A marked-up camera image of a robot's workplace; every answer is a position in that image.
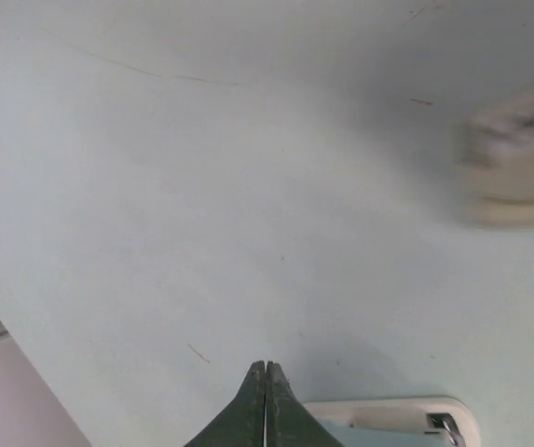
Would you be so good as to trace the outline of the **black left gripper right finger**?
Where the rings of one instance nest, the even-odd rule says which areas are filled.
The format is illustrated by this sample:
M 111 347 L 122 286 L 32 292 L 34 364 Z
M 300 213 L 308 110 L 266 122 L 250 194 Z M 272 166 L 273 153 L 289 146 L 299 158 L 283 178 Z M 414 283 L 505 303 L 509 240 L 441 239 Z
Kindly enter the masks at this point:
M 274 447 L 342 447 L 295 397 L 279 363 L 266 369 L 266 437 Z

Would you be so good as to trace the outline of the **beige black stapler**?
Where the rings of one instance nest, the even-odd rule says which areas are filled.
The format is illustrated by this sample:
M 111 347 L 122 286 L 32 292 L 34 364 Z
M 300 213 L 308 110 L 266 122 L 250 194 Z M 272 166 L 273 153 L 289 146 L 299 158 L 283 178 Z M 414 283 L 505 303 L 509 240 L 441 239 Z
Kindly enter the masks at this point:
M 534 226 L 534 87 L 463 122 L 459 170 L 473 221 Z

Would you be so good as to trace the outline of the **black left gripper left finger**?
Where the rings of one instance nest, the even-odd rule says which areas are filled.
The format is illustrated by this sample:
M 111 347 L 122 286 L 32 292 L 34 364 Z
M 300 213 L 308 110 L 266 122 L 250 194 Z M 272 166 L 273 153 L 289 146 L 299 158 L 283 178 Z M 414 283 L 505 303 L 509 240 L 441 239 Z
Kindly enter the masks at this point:
M 253 362 L 234 399 L 185 447 L 263 447 L 266 364 Z

